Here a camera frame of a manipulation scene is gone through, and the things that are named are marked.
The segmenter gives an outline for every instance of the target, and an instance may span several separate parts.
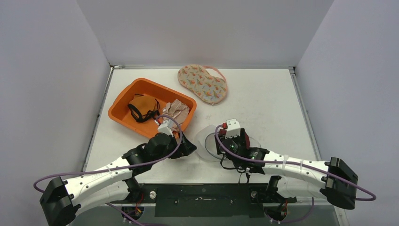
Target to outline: black metal base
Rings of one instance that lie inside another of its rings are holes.
[[[231,217],[247,215],[250,218],[265,217],[259,202],[251,192],[264,194],[263,184],[143,184],[141,203],[156,203],[155,217]],[[155,192],[156,198],[150,198]],[[129,197],[113,203],[136,203],[141,198]],[[260,196],[260,203],[278,203],[277,200]]]

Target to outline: orange plastic tub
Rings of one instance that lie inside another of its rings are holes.
[[[127,86],[115,99],[111,108],[108,111],[108,116],[115,122],[126,126],[129,129],[136,131],[137,133],[152,138],[158,133],[158,125],[154,120],[149,119],[148,121],[138,123],[132,117],[128,108],[128,103],[133,99],[135,94],[141,94],[145,96],[151,96],[156,98],[160,103],[160,113],[166,106],[166,103],[173,102],[178,99],[182,103],[186,104],[190,111],[184,123],[181,125],[184,131],[190,123],[194,111],[197,108],[197,103],[191,97],[181,94],[173,89],[169,89],[158,83],[150,81],[148,79],[140,78],[136,79]]]

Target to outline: patterned fabric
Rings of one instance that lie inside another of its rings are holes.
[[[205,103],[214,105],[226,97],[227,83],[226,79],[210,75],[205,67],[214,69],[224,78],[216,68],[201,65],[187,65],[179,70],[177,79],[181,85],[188,88]]]

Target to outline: pink elastic strap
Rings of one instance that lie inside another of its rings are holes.
[[[223,74],[222,74],[217,68],[215,68],[215,67],[208,66],[208,65],[203,65],[203,67],[205,67],[205,68],[210,68],[210,69],[216,71],[216,72],[223,78],[224,82],[226,83],[226,93],[227,93],[227,80],[226,80],[226,78],[223,76]]]

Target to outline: white cable clip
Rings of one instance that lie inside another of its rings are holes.
[[[109,173],[110,173],[110,175],[111,175],[111,179],[113,178],[113,174],[112,174],[112,171],[111,171],[111,169],[108,167],[108,166],[105,166],[107,169],[108,169],[108,171],[109,171]]]
[[[284,173],[284,169],[286,167],[286,162],[288,160],[289,156],[287,154],[284,155],[284,160],[283,160],[283,173]]]
[[[303,159],[301,160],[301,165],[299,165],[299,172],[302,174],[302,164],[303,164]]]

